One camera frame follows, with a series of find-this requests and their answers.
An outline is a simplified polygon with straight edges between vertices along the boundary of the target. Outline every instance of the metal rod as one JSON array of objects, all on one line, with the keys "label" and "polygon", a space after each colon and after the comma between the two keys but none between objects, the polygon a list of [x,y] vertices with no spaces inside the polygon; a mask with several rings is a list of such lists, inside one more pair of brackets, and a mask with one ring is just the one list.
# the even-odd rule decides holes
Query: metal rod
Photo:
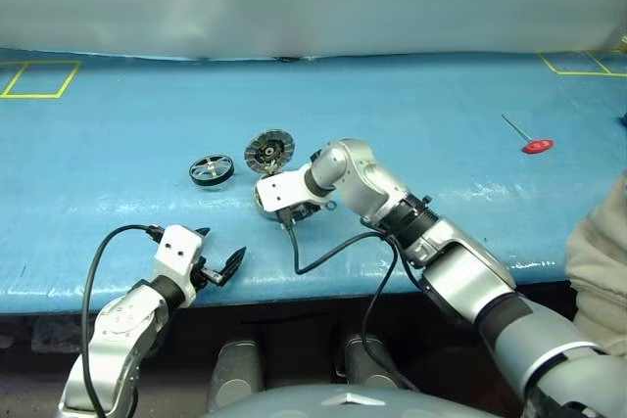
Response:
[{"label": "metal rod", "polygon": [[513,121],[511,121],[507,116],[505,115],[501,115],[503,117],[503,119],[505,121],[507,121],[507,124],[509,124],[511,127],[513,127],[514,131],[516,131],[518,134],[520,134],[522,136],[522,138],[527,141],[527,142],[531,142],[533,139],[531,139],[531,136],[529,136],[529,134],[527,134],[525,131],[523,131],[522,129],[520,129],[520,127],[515,124]]}]

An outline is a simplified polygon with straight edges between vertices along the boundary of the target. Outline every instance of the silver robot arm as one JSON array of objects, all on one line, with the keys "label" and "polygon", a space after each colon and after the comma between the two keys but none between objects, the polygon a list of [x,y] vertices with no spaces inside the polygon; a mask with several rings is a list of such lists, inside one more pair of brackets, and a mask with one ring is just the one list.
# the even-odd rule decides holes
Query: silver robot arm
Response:
[{"label": "silver robot arm", "polygon": [[[139,364],[174,312],[189,306],[208,282],[222,286],[237,270],[245,249],[221,272],[204,266],[201,256],[209,229],[173,225],[163,232],[150,282],[140,281],[99,313],[89,342],[89,369],[96,395],[108,418],[127,418],[139,379]],[[78,357],[64,388],[56,418],[97,417],[83,381]]]},{"label": "silver robot arm", "polygon": [[374,228],[394,236],[422,270],[419,286],[446,314],[474,325],[532,416],[627,417],[627,361],[606,355],[564,317],[515,292],[508,271],[438,216],[363,141],[329,143],[312,163],[257,184],[268,211],[323,205],[337,192]]}]

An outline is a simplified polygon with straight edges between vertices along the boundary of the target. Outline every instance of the cable connector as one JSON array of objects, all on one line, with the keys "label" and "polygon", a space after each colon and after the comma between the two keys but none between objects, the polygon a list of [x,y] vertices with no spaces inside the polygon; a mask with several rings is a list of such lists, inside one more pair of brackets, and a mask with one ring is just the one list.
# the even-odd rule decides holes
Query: cable connector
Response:
[{"label": "cable connector", "polygon": [[165,230],[166,229],[164,229],[160,225],[149,225],[146,228],[146,233],[148,234],[148,237],[150,237],[152,240],[154,240],[155,242],[160,244],[161,243],[161,239],[164,236]]},{"label": "cable connector", "polygon": [[276,218],[281,224],[283,224],[285,230],[290,230],[292,227],[294,227],[294,218],[292,217],[291,208],[288,207],[279,209],[276,212]]}]

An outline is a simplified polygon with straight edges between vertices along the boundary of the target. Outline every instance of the t-handle screwdriver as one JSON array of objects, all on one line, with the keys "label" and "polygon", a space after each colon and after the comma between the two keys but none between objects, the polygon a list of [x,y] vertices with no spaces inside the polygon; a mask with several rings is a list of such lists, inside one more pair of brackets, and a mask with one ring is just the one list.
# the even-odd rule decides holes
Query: t-handle screwdriver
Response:
[{"label": "t-handle screwdriver", "polygon": [[507,124],[513,127],[514,131],[522,136],[522,138],[527,141],[527,145],[522,148],[522,152],[525,154],[540,154],[541,152],[545,152],[550,149],[554,141],[553,139],[532,139],[529,134],[523,131],[520,126],[511,121],[507,116],[501,115]]}]

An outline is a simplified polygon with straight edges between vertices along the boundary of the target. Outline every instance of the blue table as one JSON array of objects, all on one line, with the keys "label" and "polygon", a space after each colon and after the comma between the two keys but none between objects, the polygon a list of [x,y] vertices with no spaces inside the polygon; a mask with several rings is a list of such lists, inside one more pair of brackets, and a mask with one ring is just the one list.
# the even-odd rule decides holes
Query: blue table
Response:
[{"label": "blue table", "polygon": [[[328,140],[368,141],[381,163],[416,195],[432,196],[431,206],[517,282],[564,279],[568,234],[627,163],[618,121],[627,61],[618,53],[544,59],[185,63],[0,50],[0,313],[77,311],[97,245],[127,223],[211,226],[206,256],[214,267],[248,247],[233,281],[208,288],[197,304],[372,293],[390,260],[377,241],[308,275],[293,273],[288,238],[259,214],[258,175],[243,159],[249,140],[268,128],[294,136],[291,168]],[[555,147],[521,153],[524,142],[502,113]],[[221,191],[196,187],[187,174],[213,153],[236,165]],[[297,231],[305,263],[362,227],[340,204]],[[155,249],[139,233],[119,236],[102,260],[93,307],[149,277]],[[399,268],[388,292],[411,289]]]}]

